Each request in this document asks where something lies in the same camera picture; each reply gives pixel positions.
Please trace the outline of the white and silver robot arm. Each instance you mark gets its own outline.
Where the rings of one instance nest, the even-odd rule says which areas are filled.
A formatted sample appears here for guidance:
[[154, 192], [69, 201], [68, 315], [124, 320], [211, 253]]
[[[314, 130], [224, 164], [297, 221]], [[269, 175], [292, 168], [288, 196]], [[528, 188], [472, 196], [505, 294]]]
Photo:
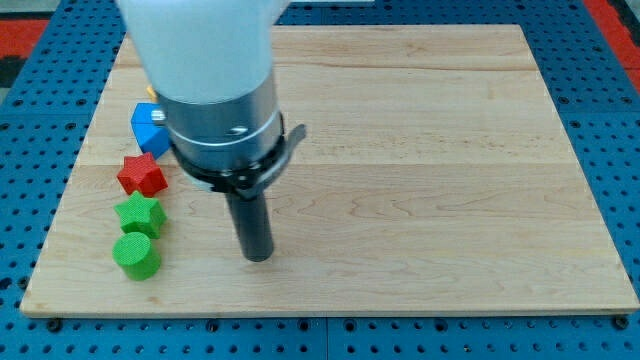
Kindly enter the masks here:
[[245, 168], [282, 133], [271, 28], [289, 0], [118, 0], [183, 165]]

